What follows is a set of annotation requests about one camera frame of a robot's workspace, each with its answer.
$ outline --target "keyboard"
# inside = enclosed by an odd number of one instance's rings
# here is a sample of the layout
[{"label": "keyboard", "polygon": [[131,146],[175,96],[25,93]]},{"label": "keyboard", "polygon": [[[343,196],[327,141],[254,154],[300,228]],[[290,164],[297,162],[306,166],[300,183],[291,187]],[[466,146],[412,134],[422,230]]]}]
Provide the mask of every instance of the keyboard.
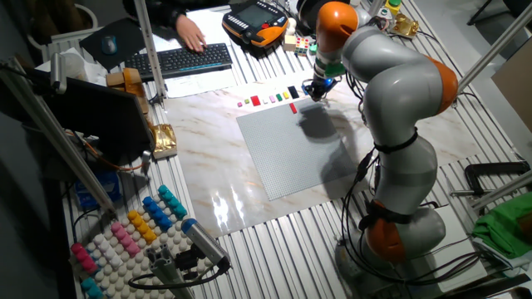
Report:
[{"label": "keyboard", "polygon": [[[209,71],[221,71],[231,67],[233,62],[224,43],[207,45],[203,53],[180,48],[157,52],[163,78],[175,78]],[[153,81],[150,60],[147,54],[137,54],[128,58],[126,67],[139,70],[143,81]]]}]

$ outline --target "pink button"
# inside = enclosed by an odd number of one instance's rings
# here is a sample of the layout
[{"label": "pink button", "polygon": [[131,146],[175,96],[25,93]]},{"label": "pink button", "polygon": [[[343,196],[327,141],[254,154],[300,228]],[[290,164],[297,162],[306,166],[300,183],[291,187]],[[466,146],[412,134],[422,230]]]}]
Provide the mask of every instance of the pink button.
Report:
[{"label": "pink button", "polygon": [[127,236],[127,232],[123,227],[120,227],[121,229],[115,232],[115,237],[119,240]]},{"label": "pink button", "polygon": [[135,243],[132,243],[128,248],[126,248],[126,251],[130,254],[130,257],[134,257],[140,252],[140,248]]},{"label": "pink button", "polygon": [[111,225],[111,231],[113,233],[118,232],[120,230],[120,228],[124,229],[118,221]]},{"label": "pink button", "polygon": [[72,250],[72,253],[77,254],[81,250],[84,250],[83,246],[80,243],[76,243],[70,247],[70,250]]},{"label": "pink button", "polygon": [[89,253],[87,253],[85,250],[78,252],[76,254],[76,258],[79,262],[84,262],[87,259],[92,261],[91,257],[89,256]]},{"label": "pink button", "polygon": [[122,244],[124,248],[130,246],[131,243],[133,243],[133,239],[131,239],[130,235],[126,235],[120,240],[120,244]]},{"label": "pink button", "polygon": [[98,266],[91,259],[82,262],[81,265],[83,266],[83,269],[89,274],[92,274],[96,270],[98,270]]}]

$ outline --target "cardboard box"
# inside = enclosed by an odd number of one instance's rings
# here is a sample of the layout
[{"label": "cardboard box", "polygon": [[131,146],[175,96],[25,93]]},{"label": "cardboard box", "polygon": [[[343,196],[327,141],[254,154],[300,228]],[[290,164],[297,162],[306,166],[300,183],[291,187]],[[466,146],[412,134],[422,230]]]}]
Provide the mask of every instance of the cardboard box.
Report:
[{"label": "cardboard box", "polygon": [[529,39],[491,79],[532,131],[532,39]]}]

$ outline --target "marble table surface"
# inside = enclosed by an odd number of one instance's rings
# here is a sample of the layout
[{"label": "marble table surface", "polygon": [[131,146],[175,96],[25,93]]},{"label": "marble table surface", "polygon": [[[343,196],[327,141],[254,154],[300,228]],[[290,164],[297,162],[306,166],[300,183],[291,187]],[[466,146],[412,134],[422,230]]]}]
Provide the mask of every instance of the marble table surface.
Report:
[{"label": "marble table surface", "polygon": [[[288,86],[298,90],[297,100],[308,98],[301,90],[301,83],[311,77],[312,72],[305,71],[165,102],[196,218],[214,237],[340,198],[347,192],[352,181],[349,177],[269,201],[236,120],[242,115],[295,102],[292,99],[269,101],[269,96],[288,91]],[[262,105],[244,104],[251,96],[259,96]],[[328,93],[322,105],[357,165],[373,147],[370,131],[357,109],[357,98],[343,81]],[[436,149],[439,165],[480,153],[452,109],[418,121],[416,126],[419,135]],[[357,187],[366,189],[367,182]]]}]

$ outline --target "person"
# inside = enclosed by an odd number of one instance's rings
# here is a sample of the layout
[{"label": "person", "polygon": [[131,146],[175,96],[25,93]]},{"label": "person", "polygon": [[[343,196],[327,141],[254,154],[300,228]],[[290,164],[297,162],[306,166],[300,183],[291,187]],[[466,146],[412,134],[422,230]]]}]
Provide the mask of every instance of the person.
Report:
[{"label": "person", "polygon": [[[170,27],[177,31],[186,46],[202,52],[207,47],[205,38],[196,24],[186,17],[187,10],[227,5],[229,0],[145,0],[152,25]],[[135,0],[123,0],[124,8],[136,17]]]}]

